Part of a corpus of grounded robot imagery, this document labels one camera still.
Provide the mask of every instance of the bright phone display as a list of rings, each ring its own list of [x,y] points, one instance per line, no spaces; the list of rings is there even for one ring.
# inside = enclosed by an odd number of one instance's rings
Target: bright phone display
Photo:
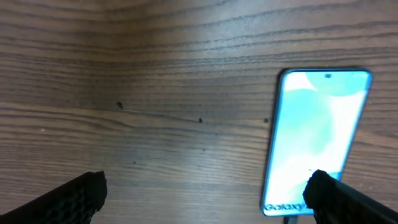
[[[288,70],[281,76],[263,214],[313,214],[302,195],[307,181],[317,169],[340,180],[371,80],[361,68]]]

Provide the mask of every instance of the smartphone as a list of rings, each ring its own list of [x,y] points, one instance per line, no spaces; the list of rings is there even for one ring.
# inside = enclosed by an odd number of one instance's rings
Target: smartphone
[[[261,210],[311,215],[308,179],[324,170],[340,180],[372,82],[363,68],[286,70],[279,80]]]

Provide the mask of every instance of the dark spot on wood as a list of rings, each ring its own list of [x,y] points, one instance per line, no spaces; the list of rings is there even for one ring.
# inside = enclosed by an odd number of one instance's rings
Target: dark spot on wood
[[[123,110],[123,104],[122,104],[122,102],[118,101],[116,104],[118,105],[118,107],[119,107],[120,109]]]

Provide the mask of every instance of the wooden table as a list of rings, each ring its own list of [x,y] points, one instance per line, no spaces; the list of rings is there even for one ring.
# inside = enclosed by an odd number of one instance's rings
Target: wooden table
[[[0,213],[89,170],[93,223],[280,223],[259,192],[277,74],[364,66],[343,181],[398,210],[398,2],[1,1]]]

